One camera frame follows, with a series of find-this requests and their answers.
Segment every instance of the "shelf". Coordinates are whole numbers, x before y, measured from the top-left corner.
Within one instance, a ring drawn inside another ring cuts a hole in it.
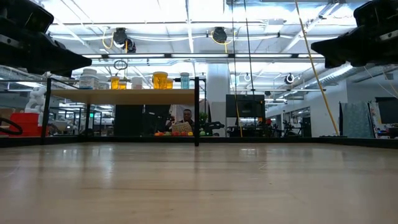
[[[194,90],[52,90],[74,102],[94,105],[193,105]]]

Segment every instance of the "yellow container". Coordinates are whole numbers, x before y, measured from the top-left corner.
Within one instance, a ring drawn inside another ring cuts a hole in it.
[[[172,78],[168,78],[167,79],[167,89],[171,90],[173,88],[173,79]]]
[[[167,88],[167,76],[166,72],[154,72],[153,81],[156,90],[165,90]]]
[[[120,90],[127,90],[127,82],[119,82]]]
[[[111,89],[118,90],[119,89],[119,77],[111,77]]]

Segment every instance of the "black metal frame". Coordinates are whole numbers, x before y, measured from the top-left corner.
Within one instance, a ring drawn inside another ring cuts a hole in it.
[[[194,105],[195,105],[195,126],[193,129],[193,136],[194,136],[194,143],[195,146],[199,146],[199,138],[200,138],[200,122],[199,122],[199,113],[200,113],[200,108],[199,108],[199,97],[200,97],[200,86],[199,86],[199,81],[203,80],[200,79],[199,77],[195,77],[193,79],[193,81],[195,82],[195,89],[194,89]],[[40,144],[46,144],[46,132],[47,132],[47,125],[49,123],[49,113],[50,113],[50,97],[51,97],[51,86],[52,86],[52,82],[60,82],[66,85],[69,85],[67,83],[61,82],[60,80],[56,80],[54,78],[48,78],[47,79],[47,92],[46,92],[46,99],[45,99],[45,104],[44,104],[44,115],[43,115],[43,125],[42,125],[42,135],[40,137]],[[85,130],[88,130],[88,125],[90,123],[90,108],[91,105],[87,104],[86,105],[86,123],[85,123]],[[84,141],[89,140],[89,136],[88,136],[88,131],[85,131],[84,134]]]
[[[40,138],[0,138],[0,147],[16,147],[16,146],[32,146],[38,144],[66,144],[74,142],[194,142],[198,146],[200,142],[210,143],[323,143],[323,144],[341,144],[349,146],[367,146],[367,147],[384,147],[390,149],[398,149],[398,139],[352,139],[352,138],[200,138],[199,124],[199,77],[195,77],[195,127],[194,138],[192,137],[91,137],[86,132],[83,136],[62,136],[46,138],[46,130],[49,122],[50,113],[50,96],[52,82],[60,82],[69,85],[54,78],[47,79],[47,92],[43,116],[42,133]],[[86,117],[90,118],[90,107],[87,105]],[[86,119],[85,129],[88,129],[89,120]]]

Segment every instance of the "white container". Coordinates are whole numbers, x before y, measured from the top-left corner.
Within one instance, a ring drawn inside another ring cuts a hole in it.
[[[142,78],[134,77],[131,79],[131,89],[132,90],[141,90],[142,89]]]
[[[99,89],[100,90],[108,90],[109,83],[107,81],[99,81]]]
[[[100,80],[96,74],[96,70],[85,68],[79,79],[79,89],[97,90],[100,87]]]

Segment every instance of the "yellow cable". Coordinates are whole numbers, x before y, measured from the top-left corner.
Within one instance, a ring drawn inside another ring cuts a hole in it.
[[[337,125],[336,125],[336,123],[335,123],[335,119],[333,119],[333,116],[331,115],[331,111],[330,111],[330,108],[329,108],[328,100],[326,99],[326,95],[325,95],[325,92],[323,91],[322,84],[321,84],[321,82],[319,81],[319,78],[318,78],[317,70],[315,69],[315,66],[314,66],[314,64],[313,64],[313,59],[312,59],[312,56],[311,56],[311,50],[310,50],[310,47],[308,46],[307,35],[305,34],[303,21],[301,20],[301,16],[300,16],[299,4],[297,3],[297,0],[294,0],[294,2],[295,2],[295,5],[296,5],[296,10],[297,10],[297,14],[298,14],[298,19],[299,19],[300,25],[301,25],[301,30],[302,30],[302,32],[303,32],[304,41],[305,41],[305,46],[307,47],[308,56],[310,57],[310,61],[311,61],[311,66],[312,66],[313,73],[314,73],[314,75],[315,75],[315,78],[317,79],[319,89],[321,90],[321,93],[322,93],[323,101],[325,102],[325,106],[326,106],[326,108],[327,108],[327,110],[328,110],[328,113],[329,113],[329,116],[330,116],[330,120],[331,120],[331,122],[333,123],[333,127],[334,127],[334,129],[335,129],[336,135],[339,136],[340,134],[339,134]]]
[[[114,34],[114,32],[112,32],[112,39],[111,39],[111,46],[110,46],[110,47],[108,47],[108,46],[105,44],[105,33],[106,33],[106,31],[104,31],[104,35],[103,35],[103,38],[102,38],[102,44],[104,45],[104,47],[105,47],[106,49],[111,49],[112,46],[113,46],[113,34]]]
[[[236,89],[235,89],[234,92],[235,92],[236,116],[238,116],[238,125],[239,125],[239,127],[241,129],[241,138],[243,138],[242,125],[241,125],[241,121],[240,121],[240,117],[239,117],[238,100],[237,100],[237,97],[236,97]]]
[[[228,43],[223,43],[223,44],[222,44],[222,43],[217,42],[217,41],[213,38],[213,34],[214,34],[214,31],[211,31],[211,33],[210,33],[211,39],[212,39],[216,44],[224,45],[224,46],[225,46],[225,53],[228,53],[226,46],[227,46],[228,44],[230,44],[230,43],[233,41],[233,39],[230,40]]]

